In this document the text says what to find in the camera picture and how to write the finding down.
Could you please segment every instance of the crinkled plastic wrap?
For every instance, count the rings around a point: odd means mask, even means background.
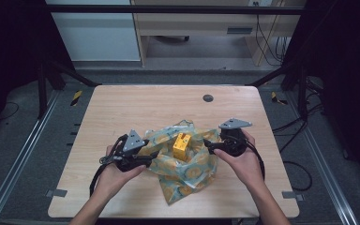
[[[186,161],[173,157],[173,145],[179,133],[191,136],[187,145]],[[168,204],[175,203],[213,182],[218,158],[209,154],[203,139],[219,142],[217,129],[198,129],[192,121],[183,120],[162,130],[147,131],[145,138],[150,142],[141,150],[140,155],[160,151],[149,170],[158,174]]]

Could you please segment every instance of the white wall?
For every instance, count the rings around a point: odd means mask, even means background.
[[[47,4],[129,5],[128,0],[46,0]],[[72,61],[140,61],[129,13],[53,13]]]

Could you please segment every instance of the black cable on floor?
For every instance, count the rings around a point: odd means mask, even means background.
[[[315,95],[319,95],[318,92],[313,92],[312,94],[309,94],[307,97],[306,97],[306,101],[308,101],[308,99],[312,96],[315,96]],[[323,105],[320,103],[320,104],[317,104],[315,105],[314,107],[312,107],[311,109],[309,109],[307,111],[307,118],[306,120],[304,120],[302,126],[300,126],[300,128],[296,131],[296,133],[294,133],[291,137],[290,140],[288,140],[285,145],[282,146],[282,148],[279,150],[279,153],[282,153],[283,150],[296,138],[296,136],[303,130],[307,127],[308,125],[308,118],[314,114],[316,111],[320,110],[321,108],[323,107]],[[303,120],[302,117],[298,117],[296,118],[295,120],[291,121],[290,123],[284,125],[284,126],[281,126],[281,127],[278,127],[278,128],[275,128],[273,129],[273,133],[276,133],[276,132],[280,132],[286,128],[289,128],[291,127],[292,125],[298,123],[299,121]],[[288,164],[292,164],[298,168],[301,168],[308,176],[308,185],[306,187],[294,187],[292,186],[293,189],[295,190],[299,190],[299,191],[306,191],[306,190],[309,190],[311,187],[312,187],[312,175],[311,173],[305,168],[303,167],[302,165],[300,165],[299,163],[297,162],[293,162],[293,161],[289,161],[289,160],[284,160],[283,163],[288,163]]]
[[[15,106],[16,106],[16,110],[15,110],[14,112],[12,112],[12,113],[11,113],[10,115],[8,115],[8,116],[0,117],[0,120],[8,119],[9,117],[13,116],[13,115],[20,109],[19,104],[15,103],[15,102],[9,101],[9,102],[7,102],[7,105],[8,105],[8,104],[13,104],[13,105],[15,105]]]
[[[306,167],[300,165],[300,164],[297,163],[297,162],[293,162],[293,161],[287,161],[287,160],[285,160],[285,161],[283,161],[283,163],[284,163],[284,164],[286,164],[286,163],[292,164],[292,165],[294,165],[294,166],[296,166],[296,167],[301,168],[301,169],[307,174],[307,176],[308,176],[308,185],[307,185],[306,187],[294,187],[294,186],[292,186],[293,189],[299,190],[299,191],[306,191],[306,190],[308,190],[308,189],[310,189],[310,188],[312,187],[312,175],[311,175],[311,173],[306,169]]]

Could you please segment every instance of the yellow cube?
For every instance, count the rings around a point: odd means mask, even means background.
[[[189,140],[191,139],[191,136],[185,134],[185,133],[179,133],[177,136],[176,142],[173,145],[173,157],[186,161],[187,159],[187,145],[189,143]]]

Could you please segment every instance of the wire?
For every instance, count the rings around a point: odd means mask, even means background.
[[[9,101],[9,102],[7,102],[7,105],[8,105],[8,104],[13,104],[13,105],[15,105],[15,106],[16,106],[16,110],[15,110],[12,114],[10,114],[10,115],[8,115],[8,116],[0,117],[0,120],[8,119],[9,117],[13,116],[13,115],[20,109],[19,104],[15,103],[15,102]]]
[[[256,15],[256,19],[257,19],[257,24],[256,24],[257,30],[256,30],[256,36],[255,36],[255,38],[256,38],[256,43],[257,43],[257,45],[259,46],[260,51],[262,51],[262,55],[264,56],[265,61],[266,61],[267,64],[270,65],[270,66],[280,66],[280,64],[279,64],[279,65],[278,65],[278,64],[271,64],[271,63],[268,61],[267,56],[265,55],[262,46],[260,46],[260,42],[259,42],[258,37],[257,37],[257,33],[258,33],[259,30],[260,30],[260,32],[262,33],[262,37],[264,38],[265,43],[266,43],[268,49],[270,50],[271,54],[273,54],[273,52],[271,51],[270,46],[268,45],[268,41],[267,41],[267,39],[265,38],[265,35],[264,35],[264,33],[263,33],[263,31],[262,31],[262,29],[261,29],[261,27],[260,27],[259,14]]]
[[[319,95],[320,93],[319,92],[315,92],[313,91],[313,93],[309,94],[307,97],[306,97],[306,100],[308,100],[309,98],[311,98],[312,96],[316,96],[316,95]],[[320,103],[320,104],[317,104],[315,105],[314,107],[312,107],[311,109],[309,109],[307,111],[307,118],[311,115],[313,115],[315,112],[319,111],[321,108],[323,107],[323,105]],[[302,117],[298,117],[296,118],[295,120],[291,121],[290,123],[282,126],[282,127],[278,127],[278,128],[275,128],[273,129],[273,132],[276,133],[276,132],[280,132],[286,128],[289,128],[291,127],[292,125],[298,123],[299,121],[302,120]],[[279,150],[279,153],[282,153],[283,150],[296,138],[296,136],[302,131],[304,130],[308,125],[308,120],[306,119],[302,126],[300,126],[300,128],[296,131],[296,133],[294,133],[292,135],[292,137],[281,147],[281,149]],[[275,136],[290,136],[290,134],[276,134]],[[283,163],[288,163],[288,164],[292,164],[296,167],[299,167],[301,168],[308,176],[308,185],[306,187],[294,187],[292,186],[293,189],[295,190],[299,190],[299,191],[306,191],[306,190],[309,190],[311,187],[312,187],[312,175],[311,173],[305,168],[303,167],[302,165],[300,165],[299,163],[297,162],[293,162],[293,161],[289,161],[289,160],[284,160]]]
[[[256,3],[254,4],[254,6],[255,6],[255,7],[258,7],[258,6],[259,6],[259,3],[256,2]],[[271,32],[273,31],[273,29],[274,29],[274,23],[272,23],[272,25],[271,25],[270,34],[271,34]],[[258,34],[259,31],[260,31],[260,33],[262,33],[262,37],[263,37],[263,39],[264,39],[264,41],[265,41],[265,45],[267,46],[267,48],[268,48],[268,50],[270,51],[270,53],[273,55],[274,59],[280,63],[279,65],[271,64],[271,63],[268,61],[267,56],[265,55],[264,50],[263,50],[263,48],[262,48],[262,46],[260,45],[260,42],[259,42],[259,40],[258,40],[257,34]],[[262,55],[264,56],[264,59],[265,59],[265,61],[267,62],[267,64],[270,65],[270,66],[281,66],[281,65],[282,65],[282,62],[283,62],[283,58],[284,58],[284,56],[285,56],[286,42],[285,42],[285,44],[282,45],[282,57],[279,58],[279,57],[278,57],[278,54],[274,55],[274,54],[273,54],[273,51],[272,51],[271,48],[270,48],[270,44],[268,43],[268,40],[267,40],[267,38],[265,37],[262,28],[260,27],[259,14],[256,14],[256,36],[255,36],[255,38],[256,38],[256,43],[257,43],[257,45],[259,46],[259,49],[262,51]]]
[[[297,167],[301,168],[308,176],[308,185],[306,187],[294,187],[294,186],[292,186],[293,189],[299,190],[299,191],[306,191],[306,190],[309,190],[312,187],[312,175],[304,166],[300,165],[297,162],[287,161],[287,160],[283,161],[283,163],[292,164],[294,166],[297,166]]]

